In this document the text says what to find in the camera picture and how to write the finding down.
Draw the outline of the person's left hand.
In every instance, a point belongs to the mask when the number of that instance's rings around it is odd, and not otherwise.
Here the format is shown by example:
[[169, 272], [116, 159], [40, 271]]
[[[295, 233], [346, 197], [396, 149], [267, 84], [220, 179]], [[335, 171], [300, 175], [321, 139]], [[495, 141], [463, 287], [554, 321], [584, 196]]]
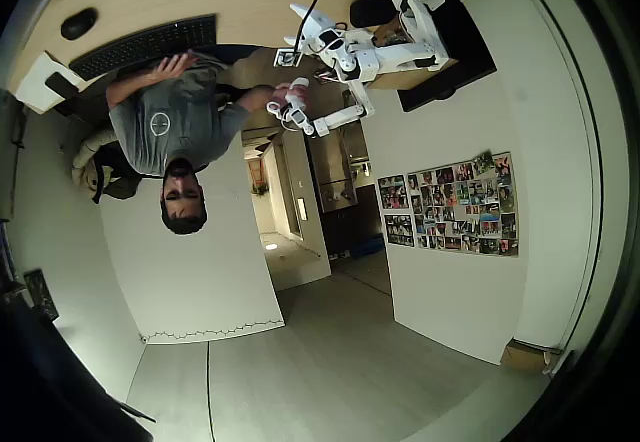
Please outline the person's left hand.
[[197, 60], [197, 56], [192, 51], [176, 54], [171, 58], [166, 57], [154, 69], [154, 78], [158, 81], [177, 78], [192, 67]]

